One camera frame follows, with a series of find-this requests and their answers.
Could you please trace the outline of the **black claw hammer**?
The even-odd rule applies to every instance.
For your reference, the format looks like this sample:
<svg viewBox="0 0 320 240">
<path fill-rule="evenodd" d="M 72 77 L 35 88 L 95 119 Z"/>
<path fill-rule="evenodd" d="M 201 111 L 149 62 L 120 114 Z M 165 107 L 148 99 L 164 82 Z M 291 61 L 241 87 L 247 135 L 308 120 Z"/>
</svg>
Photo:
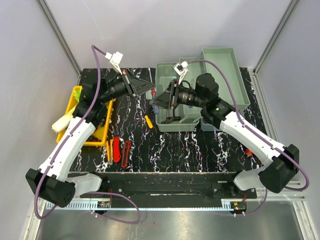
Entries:
<svg viewBox="0 0 320 240">
<path fill-rule="evenodd" d="M 175 110 L 172 110 L 172 115 L 170 115 L 170 109 L 167 110 L 167 116 L 164 121 L 161 122 L 161 124 L 171 124 L 174 121 L 180 121 L 181 117 L 175 115 Z"/>
</svg>

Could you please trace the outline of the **yellow handled screwdriver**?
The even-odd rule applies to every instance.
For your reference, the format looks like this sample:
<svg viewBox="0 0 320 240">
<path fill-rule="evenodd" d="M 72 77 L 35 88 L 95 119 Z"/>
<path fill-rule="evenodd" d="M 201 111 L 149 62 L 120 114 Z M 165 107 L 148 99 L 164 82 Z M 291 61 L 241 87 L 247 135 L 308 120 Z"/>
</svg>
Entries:
<svg viewBox="0 0 320 240">
<path fill-rule="evenodd" d="M 146 121 L 146 124 L 148 125 L 148 127 L 150 129 L 152 129 L 153 128 L 153 124 L 152 124 L 152 121 L 150 120 L 149 116 L 145 115 L 144 118 L 145 118 L 145 121 Z"/>
</svg>

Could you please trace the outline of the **red utility knife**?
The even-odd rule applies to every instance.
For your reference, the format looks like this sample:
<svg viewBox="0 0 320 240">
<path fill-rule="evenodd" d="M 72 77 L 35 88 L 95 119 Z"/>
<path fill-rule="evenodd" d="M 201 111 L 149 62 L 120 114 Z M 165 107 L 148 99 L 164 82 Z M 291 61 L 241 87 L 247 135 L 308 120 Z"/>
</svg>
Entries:
<svg viewBox="0 0 320 240">
<path fill-rule="evenodd" d="M 118 136 L 113 138 L 113 161 L 118 163 L 121 160 L 120 139 Z"/>
</svg>

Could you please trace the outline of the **clear grey plastic toolbox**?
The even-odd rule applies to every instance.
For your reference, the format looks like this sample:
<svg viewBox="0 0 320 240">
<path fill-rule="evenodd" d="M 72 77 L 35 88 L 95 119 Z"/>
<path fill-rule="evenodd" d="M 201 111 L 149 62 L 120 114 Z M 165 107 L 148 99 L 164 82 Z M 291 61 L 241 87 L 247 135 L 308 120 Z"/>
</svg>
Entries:
<svg viewBox="0 0 320 240">
<path fill-rule="evenodd" d="M 203 48 L 197 57 L 159 63 L 155 84 L 158 95 L 151 103 L 159 107 L 160 132 L 191 132 L 197 125 L 204 132 L 217 131 L 202 117 L 203 103 L 218 112 L 227 104 L 239 111 L 250 105 L 233 48 Z"/>
</svg>

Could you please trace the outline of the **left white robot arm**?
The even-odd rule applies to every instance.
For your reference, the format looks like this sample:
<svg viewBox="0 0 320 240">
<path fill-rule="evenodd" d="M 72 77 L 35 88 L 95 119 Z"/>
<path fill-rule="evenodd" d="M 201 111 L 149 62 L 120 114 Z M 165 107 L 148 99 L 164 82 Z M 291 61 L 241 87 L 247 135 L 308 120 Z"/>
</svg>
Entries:
<svg viewBox="0 0 320 240">
<path fill-rule="evenodd" d="M 68 177 L 79 151 L 110 113 L 107 103 L 123 95 L 137 97 L 155 85 L 149 81 L 131 78 L 120 68 L 123 54 L 106 52 L 116 75 L 109 79 L 100 76 L 96 82 L 82 85 L 79 102 L 75 106 L 66 131 L 49 157 L 38 169 L 29 169 L 25 178 L 35 198 L 42 198 L 60 208 L 66 207 L 74 197 L 92 192 L 96 197 L 107 195 L 109 186 L 97 173 Z"/>
</svg>

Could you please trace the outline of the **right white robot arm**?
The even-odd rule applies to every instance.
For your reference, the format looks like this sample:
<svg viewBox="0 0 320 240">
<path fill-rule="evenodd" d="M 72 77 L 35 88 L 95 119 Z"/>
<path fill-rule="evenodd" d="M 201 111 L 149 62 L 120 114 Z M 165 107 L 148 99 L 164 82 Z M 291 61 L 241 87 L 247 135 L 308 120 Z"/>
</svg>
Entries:
<svg viewBox="0 0 320 240">
<path fill-rule="evenodd" d="M 265 187 L 280 193 L 298 173 L 299 149 L 285 146 L 259 131 L 239 114 L 238 107 L 219 97 L 219 85 L 210 73 L 196 78 L 195 88 L 172 80 L 166 90 L 151 100 L 151 105 L 175 110 L 179 105 L 199 107 L 202 118 L 231 135 L 262 162 L 262 167 L 236 174 L 227 186 L 228 194 L 239 198 L 246 190 Z"/>
</svg>

